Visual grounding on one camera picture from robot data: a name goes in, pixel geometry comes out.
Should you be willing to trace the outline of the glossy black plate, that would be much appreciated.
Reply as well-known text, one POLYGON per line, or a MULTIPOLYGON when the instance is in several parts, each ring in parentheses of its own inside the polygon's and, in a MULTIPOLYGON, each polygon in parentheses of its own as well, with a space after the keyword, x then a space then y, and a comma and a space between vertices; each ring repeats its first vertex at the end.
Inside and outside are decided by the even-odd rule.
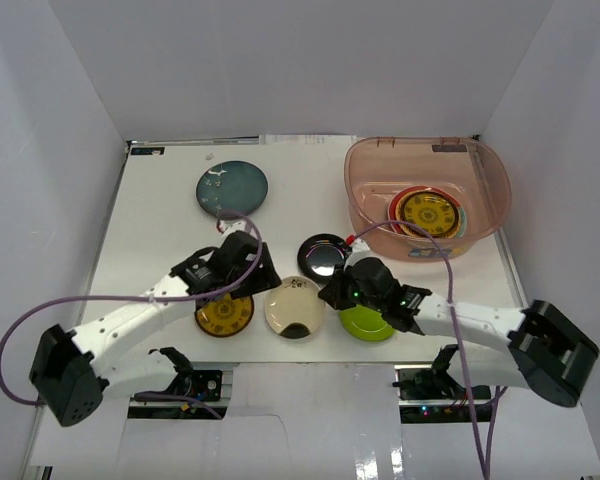
POLYGON ((307 238, 297 252, 300 272, 319 285, 326 285, 337 267, 342 267, 351 247, 346 241, 333 234, 320 233, 307 238))

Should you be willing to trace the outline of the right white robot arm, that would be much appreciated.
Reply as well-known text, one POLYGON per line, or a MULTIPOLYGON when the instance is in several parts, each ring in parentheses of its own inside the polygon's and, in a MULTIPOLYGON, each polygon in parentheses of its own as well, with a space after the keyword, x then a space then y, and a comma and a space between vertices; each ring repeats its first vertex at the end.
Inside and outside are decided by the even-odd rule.
POLYGON ((523 309, 451 303, 429 289, 400 283, 384 263, 363 258, 339 268, 318 296, 337 311, 362 306, 393 329, 480 345, 473 365, 483 385, 527 388, 571 408, 599 357, 599 347, 556 306, 523 309))

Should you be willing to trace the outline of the cream plate with black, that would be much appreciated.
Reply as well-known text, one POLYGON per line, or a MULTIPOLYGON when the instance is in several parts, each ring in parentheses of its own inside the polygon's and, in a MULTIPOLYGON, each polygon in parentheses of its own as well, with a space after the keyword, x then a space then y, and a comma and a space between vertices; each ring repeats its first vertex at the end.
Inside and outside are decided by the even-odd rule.
POLYGON ((316 333, 325 318, 325 302, 318 297, 319 291, 319 286, 305 277, 284 278, 264 300, 264 316, 270 329, 290 340, 316 333))

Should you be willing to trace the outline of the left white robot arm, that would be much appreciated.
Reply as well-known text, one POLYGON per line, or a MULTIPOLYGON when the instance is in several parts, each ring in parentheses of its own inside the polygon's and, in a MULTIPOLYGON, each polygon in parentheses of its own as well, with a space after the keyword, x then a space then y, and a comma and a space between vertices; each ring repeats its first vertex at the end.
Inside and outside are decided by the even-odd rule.
POLYGON ((280 286, 266 244, 245 231, 225 236, 176 264, 137 300, 69 331, 54 325, 40 337, 29 380, 59 425, 88 418, 107 397, 162 391, 179 399, 191 387, 188 359, 171 347, 143 360, 124 355, 167 325, 229 296, 280 286))

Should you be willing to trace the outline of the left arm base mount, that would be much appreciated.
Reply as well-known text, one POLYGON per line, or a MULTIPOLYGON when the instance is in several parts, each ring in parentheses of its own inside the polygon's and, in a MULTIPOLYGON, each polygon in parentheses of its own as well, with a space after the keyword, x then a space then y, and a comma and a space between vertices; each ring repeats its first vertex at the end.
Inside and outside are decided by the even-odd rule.
POLYGON ((128 418, 222 420, 228 403, 223 399, 222 382, 221 370, 179 373, 164 390, 135 395, 128 409, 128 418))

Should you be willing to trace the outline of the yellow patterned plate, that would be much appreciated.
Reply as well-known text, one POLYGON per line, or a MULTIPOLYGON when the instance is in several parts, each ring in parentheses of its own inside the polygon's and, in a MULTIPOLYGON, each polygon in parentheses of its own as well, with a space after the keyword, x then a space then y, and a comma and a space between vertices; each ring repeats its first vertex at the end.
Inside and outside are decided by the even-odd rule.
POLYGON ((232 299, 226 294, 210 302, 195 314, 198 327, 207 335, 227 338, 239 334, 251 322, 255 312, 251 296, 232 299))
POLYGON ((434 238, 449 238, 461 224, 457 204, 444 193, 433 190, 414 191, 404 195, 394 207, 397 220, 408 222, 434 238))

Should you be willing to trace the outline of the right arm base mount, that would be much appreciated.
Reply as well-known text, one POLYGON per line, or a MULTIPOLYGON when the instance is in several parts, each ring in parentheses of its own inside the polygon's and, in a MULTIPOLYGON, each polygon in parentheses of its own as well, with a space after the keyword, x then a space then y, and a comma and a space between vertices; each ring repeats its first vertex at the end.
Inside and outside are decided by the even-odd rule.
POLYGON ((470 423, 466 392, 446 374, 427 364, 395 367, 393 387, 397 390, 403 425, 470 423))

